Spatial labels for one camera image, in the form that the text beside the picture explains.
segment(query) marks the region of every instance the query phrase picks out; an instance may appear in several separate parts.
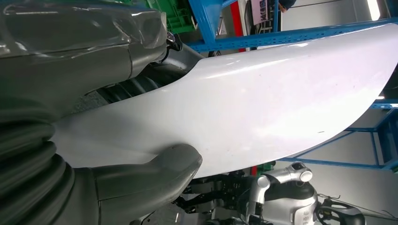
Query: gray rubber cover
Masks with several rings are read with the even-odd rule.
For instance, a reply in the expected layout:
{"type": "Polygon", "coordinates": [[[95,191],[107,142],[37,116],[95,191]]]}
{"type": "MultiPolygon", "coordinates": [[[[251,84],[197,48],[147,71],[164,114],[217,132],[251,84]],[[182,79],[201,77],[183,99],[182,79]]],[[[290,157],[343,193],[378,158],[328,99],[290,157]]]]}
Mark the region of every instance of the gray rubber cover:
{"type": "Polygon", "coordinates": [[[48,141],[51,123],[79,96],[164,54],[165,29],[153,36],[148,24],[161,28],[161,14],[105,3],[0,2],[0,225],[127,225],[177,198],[192,179],[201,157],[189,145],[145,165],[71,168],[48,141]]]}

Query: black cable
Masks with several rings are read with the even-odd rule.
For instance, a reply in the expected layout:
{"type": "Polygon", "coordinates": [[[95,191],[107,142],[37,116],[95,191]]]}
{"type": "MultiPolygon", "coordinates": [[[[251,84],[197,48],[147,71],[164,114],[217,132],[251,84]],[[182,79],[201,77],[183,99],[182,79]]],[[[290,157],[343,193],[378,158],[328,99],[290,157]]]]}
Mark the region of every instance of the black cable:
{"type": "Polygon", "coordinates": [[[258,29],[257,29],[257,34],[260,34],[261,28],[262,28],[262,22],[259,23],[258,25],[259,25],[259,27],[258,27],[258,29]]]}
{"type": "Polygon", "coordinates": [[[247,27],[246,27],[246,25],[247,25],[247,21],[246,21],[246,12],[248,11],[248,10],[247,10],[248,4],[250,4],[250,8],[252,7],[251,2],[246,2],[246,5],[245,5],[245,13],[243,13],[243,19],[244,19],[244,21],[245,21],[246,33],[247,33],[247,27]]]}
{"type": "Polygon", "coordinates": [[[398,221],[397,217],[393,216],[391,213],[389,213],[386,210],[382,210],[382,211],[387,212],[389,215],[386,215],[386,214],[383,214],[383,213],[380,213],[380,212],[377,212],[377,211],[374,211],[374,210],[370,210],[370,209],[367,209],[367,208],[363,208],[363,207],[360,207],[358,205],[354,205],[354,204],[351,204],[351,203],[348,203],[348,202],[341,201],[341,200],[339,200],[340,195],[339,195],[338,198],[333,198],[333,197],[330,197],[330,196],[327,196],[327,195],[324,195],[324,194],[318,194],[318,196],[322,197],[322,198],[330,198],[330,199],[335,200],[336,202],[345,203],[345,204],[348,204],[348,205],[353,206],[353,207],[357,207],[357,208],[360,208],[360,209],[363,209],[363,210],[366,210],[366,211],[370,211],[370,212],[373,212],[373,213],[377,213],[377,214],[383,215],[383,216],[385,216],[384,217],[385,219],[391,219],[391,220],[398,221]]]}
{"type": "Polygon", "coordinates": [[[262,207],[262,208],[261,208],[261,212],[260,212],[260,220],[261,220],[262,222],[265,222],[265,223],[264,223],[265,225],[266,225],[266,224],[269,224],[269,225],[271,225],[272,223],[270,223],[270,222],[268,222],[268,221],[264,220],[264,217],[262,216],[262,211],[263,211],[263,209],[264,209],[264,207],[262,207]]]}
{"type": "Polygon", "coordinates": [[[302,6],[293,6],[293,7],[290,7],[290,8],[300,8],[300,7],[304,7],[304,6],[314,6],[314,5],[320,5],[320,4],[330,3],[330,2],[335,2],[335,1],[342,1],[342,0],[332,0],[332,1],[326,1],[326,2],[318,2],[318,3],[312,3],[312,4],[308,4],[308,5],[302,5],[302,6]]]}
{"type": "MultiPolygon", "coordinates": [[[[239,199],[248,191],[248,190],[250,190],[250,188],[248,188],[246,191],[244,191],[241,195],[239,195],[239,197],[237,198],[237,212],[238,213],[240,213],[240,211],[239,211],[239,199]]],[[[239,216],[239,218],[240,218],[240,220],[244,223],[244,224],[246,224],[246,225],[248,225],[245,221],[243,221],[243,219],[239,216]]]]}
{"type": "Polygon", "coordinates": [[[388,217],[380,217],[380,216],[376,216],[376,215],[372,215],[372,214],[367,214],[367,213],[363,213],[364,216],[366,217],[375,217],[375,218],[380,218],[380,219],[387,219],[387,220],[392,220],[392,221],[398,221],[398,219],[392,217],[392,218],[388,218],[388,217]]]}

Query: plastic wrap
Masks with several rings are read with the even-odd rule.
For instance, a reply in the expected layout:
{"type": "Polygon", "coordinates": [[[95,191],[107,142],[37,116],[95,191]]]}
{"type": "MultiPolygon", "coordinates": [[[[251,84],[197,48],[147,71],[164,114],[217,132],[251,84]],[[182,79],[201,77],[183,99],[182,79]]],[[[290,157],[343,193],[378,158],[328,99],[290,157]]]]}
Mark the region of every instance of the plastic wrap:
{"type": "Polygon", "coordinates": [[[166,43],[161,13],[144,7],[19,0],[0,2],[0,9],[0,58],[73,58],[113,46],[166,43]]]}

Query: blue metal shelving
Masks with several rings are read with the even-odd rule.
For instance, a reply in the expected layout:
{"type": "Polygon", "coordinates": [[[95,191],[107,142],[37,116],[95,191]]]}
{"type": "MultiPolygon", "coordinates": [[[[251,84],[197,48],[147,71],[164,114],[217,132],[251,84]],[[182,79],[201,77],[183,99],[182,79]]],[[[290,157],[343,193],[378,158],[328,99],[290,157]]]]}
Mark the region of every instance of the blue metal shelving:
{"type": "Polygon", "coordinates": [[[202,33],[203,42],[208,45],[215,44],[215,34],[223,3],[223,0],[189,0],[192,12],[202,33]]]}
{"type": "Polygon", "coordinates": [[[303,153],[300,153],[294,157],[285,157],[279,159],[279,161],[302,161],[304,163],[321,164],[321,165],[335,165],[335,166],[346,166],[355,168],[365,168],[365,169],[377,169],[377,170],[391,170],[398,166],[398,109],[391,109],[388,113],[377,123],[375,127],[349,127],[344,134],[338,138],[329,140],[322,143],[316,147],[313,147],[303,153]],[[339,139],[345,138],[355,132],[368,132],[370,133],[370,139],[372,142],[373,155],[375,158],[375,164],[358,164],[358,163],[345,163],[345,162],[335,162],[327,160],[315,160],[315,159],[305,159],[299,158],[307,153],[315,151],[327,144],[333,143],[339,139]],[[377,153],[375,137],[378,135],[381,147],[381,154],[377,153]]]}
{"type": "Polygon", "coordinates": [[[197,52],[238,49],[264,45],[278,45],[333,36],[337,34],[383,25],[386,23],[398,23],[398,17],[381,19],[378,21],[355,22],[335,26],[280,31],[275,33],[256,34],[234,38],[230,37],[217,39],[212,44],[204,41],[199,41],[196,43],[189,43],[188,45],[197,52]]]}
{"type": "Polygon", "coordinates": [[[397,109],[398,99],[383,99],[376,100],[371,106],[371,109],[397,109]]]}

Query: metal frame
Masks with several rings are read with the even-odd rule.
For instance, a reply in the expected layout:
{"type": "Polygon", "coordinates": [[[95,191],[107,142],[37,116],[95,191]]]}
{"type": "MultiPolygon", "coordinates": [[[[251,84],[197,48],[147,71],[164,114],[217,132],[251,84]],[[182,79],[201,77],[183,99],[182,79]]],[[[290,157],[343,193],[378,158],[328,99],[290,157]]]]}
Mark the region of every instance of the metal frame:
{"type": "Polygon", "coordinates": [[[199,41],[188,45],[197,52],[238,49],[264,45],[280,45],[312,40],[342,33],[362,30],[387,23],[398,23],[398,17],[377,21],[355,22],[336,26],[316,27],[309,29],[288,30],[266,34],[256,34],[242,37],[217,39],[212,43],[199,41]]]}
{"type": "Polygon", "coordinates": [[[384,0],[391,17],[398,16],[398,2],[396,0],[384,0]]]}
{"type": "MultiPolygon", "coordinates": [[[[237,0],[189,0],[192,12],[195,16],[199,30],[203,37],[201,43],[209,46],[219,46],[219,44],[216,43],[218,40],[215,39],[215,35],[218,30],[217,25],[218,25],[218,18],[220,17],[221,14],[221,9],[231,5],[236,1],[237,0]]],[[[278,29],[278,14],[279,14],[278,2],[279,0],[275,0],[274,31],[278,29]]],[[[213,48],[212,51],[217,51],[220,49],[221,48],[213,48]]]]}
{"type": "Polygon", "coordinates": [[[311,164],[346,166],[346,167],[377,169],[377,170],[391,170],[394,167],[398,166],[398,156],[396,154],[394,154],[394,152],[398,152],[398,129],[397,129],[397,118],[398,117],[397,116],[398,116],[398,109],[391,109],[391,110],[389,110],[388,113],[385,114],[385,116],[377,123],[377,125],[375,127],[371,127],[371,128],[370,127],[365,127],[365,128],[349,127],[344,130],[344,131],[348,131],[347,134],[344,134],[338,138],[324,142],[324,143],[322,143],[316,147],[313,147],[309,150],[306,150],[294,157],[285,157],[285,158],[279,159],[278,161],[286,161],[286,162],[301,161],[303,163],[311,163],[311,164]],[[347,137],[355,132],[369,132],[371,142],[372,142],[373,155],[375,158],[374,165],[299,158],[307,153],[315,151],[327,144],[330,144],[339,139],[347,137]],[[375,137],[374,137],[375,133],[379,135],[380,146],[382,147],[382,149],[381,149],[382,150],[381,151],[382,152],[382,160],[384,161],[384,163],[382,165],[379,163],[379,154],[377,153],[375,137]],[[394,142],[394,144],[392,145],[392,148],[390,147],[391,146],[390,142],[388,142],[388,137],[383,138],[384,135],[392,136],[393,142],[394,142]],[[389,154],[390,159],[386,162],[385,156],[387,154],[389,154]]]}
{"type": "Polygon", "coordinates": [[[376,100],[371,106],[371,109],[398,109],[398,99],[383,99],[376,100]]]}

